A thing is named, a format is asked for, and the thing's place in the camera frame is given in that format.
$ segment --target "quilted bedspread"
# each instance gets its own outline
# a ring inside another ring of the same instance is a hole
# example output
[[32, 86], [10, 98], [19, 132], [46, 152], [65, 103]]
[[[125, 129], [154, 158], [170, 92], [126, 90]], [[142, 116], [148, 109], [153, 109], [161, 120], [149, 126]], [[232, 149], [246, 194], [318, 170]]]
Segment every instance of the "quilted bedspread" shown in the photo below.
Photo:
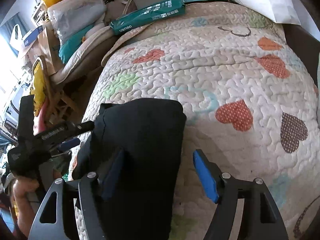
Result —
[[238, 179], [262, 178], [289, 239], [302, 236], [320, 205], [318, 95], [281, 25], [241, 5], [195, 3], [183, 16], [124, 34], [103, 64], [83, 121], [101, 103], [147, 97], [177, 100], [187, 116], [169, 239], [203, 239], [215, 211], [193, 167], [197, 148]]

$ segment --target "blue gripper pad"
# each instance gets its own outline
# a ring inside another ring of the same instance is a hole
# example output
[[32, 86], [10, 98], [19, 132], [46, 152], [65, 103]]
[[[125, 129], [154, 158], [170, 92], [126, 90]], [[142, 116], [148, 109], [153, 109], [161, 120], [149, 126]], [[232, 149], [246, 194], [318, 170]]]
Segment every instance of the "blue gripper pad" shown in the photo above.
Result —
[[205, 165], [204, 160], [200, 157], [198, 151], [194, 151], [193, 153], [193, 165], [196, 168], [196, 172], [207, 197], [217, 204], [219, 195], [217, 192], [216, 181], [211, 176], [209, 169]]

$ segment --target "silver screw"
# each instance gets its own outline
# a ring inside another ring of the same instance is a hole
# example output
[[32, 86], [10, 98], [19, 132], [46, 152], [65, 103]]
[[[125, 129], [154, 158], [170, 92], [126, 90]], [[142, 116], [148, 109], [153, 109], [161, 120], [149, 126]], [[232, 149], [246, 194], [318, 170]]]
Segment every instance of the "silver screw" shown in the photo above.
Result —
[[97, 175], [97, 174], [96, 174], [94, 171], [91, 171], [91, 172], [88, 173], [87, 177], [90, 178], [90, 179], [92, 179], [92, 178], [94, 178], [96, 175]]
[[54, 182], [55, 182], [55, 184], [61, 184], [62, 181], [63, 181], [62, 178], [58, 178], [58, 179], [56, 179]]
[[225, 179], [230, 179], [231, 178], [231, 175], [227, 172], [224, 172], [222, 173], [222, 177], [225, 178]]
[[263, 180], [260, 179], [260, 178], [256, 178], [256, 183], [257, 183], [257, 184], [263, 184]]

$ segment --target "human hand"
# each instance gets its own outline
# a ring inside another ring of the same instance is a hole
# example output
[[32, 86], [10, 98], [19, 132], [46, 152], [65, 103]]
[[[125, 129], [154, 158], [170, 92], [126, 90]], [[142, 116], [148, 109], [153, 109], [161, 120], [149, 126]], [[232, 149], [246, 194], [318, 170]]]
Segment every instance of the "human hand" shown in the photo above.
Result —
[[25, 197], [27, 193], [35, 192], [39, 187], [39, 182], [36, 179], [18, 176], [13, 184], [14, 198]]

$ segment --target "beige cushion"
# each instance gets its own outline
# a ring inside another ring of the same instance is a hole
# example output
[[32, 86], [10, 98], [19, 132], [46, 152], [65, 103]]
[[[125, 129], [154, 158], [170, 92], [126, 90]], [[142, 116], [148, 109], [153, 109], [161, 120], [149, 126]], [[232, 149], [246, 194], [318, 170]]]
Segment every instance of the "beige cushion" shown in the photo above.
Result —
[[[113, 30], [110, 28], [110, 26], [106, 26], [98, 30], [95, 34], [91, 35], [86, 41], [84, 41], [84, 43], [81, 44], [79, 49], [77, 49], [77, 51], [69, 59], [65, 67], [50, 76], [51, 82], [53, 82], [56, 85], [64, 82], [68, 78], [68, 76], [71, 75], [71, 73], [80, 66], [80, 64], [84, 61], [86, 57], [90, 57], [91, 52], [95, 48], [97, 48], [99, 53], [92, 53], [93, 58], [91, 57], [91, 60], [98, 60], [99, 62], [101, 62], [104, 54], [106, 54], [109, 51], [109, 46], [98, 46], [98, 45], [100, 45], [105, 41], [107, 44], [110, 43], [111, 47], [116, 42], [116, 39], [114, 38]], [[102, 57], [97, 58], [98, 55], [101, 53], [103, 54]], [[88, 68], [92, 68], [92, 67], [95, 68], [100, 64], [96, 66], [93, 66], [93, 64], [92, 65], [87, 64], [87, 65], [88, 65]], [[72, 80], [75, 80], [78, 77], [86, 75], [90, 70], [82, 66], [81, 69], [76, 71], [76, 75], [72, 75], [73, 76]]]

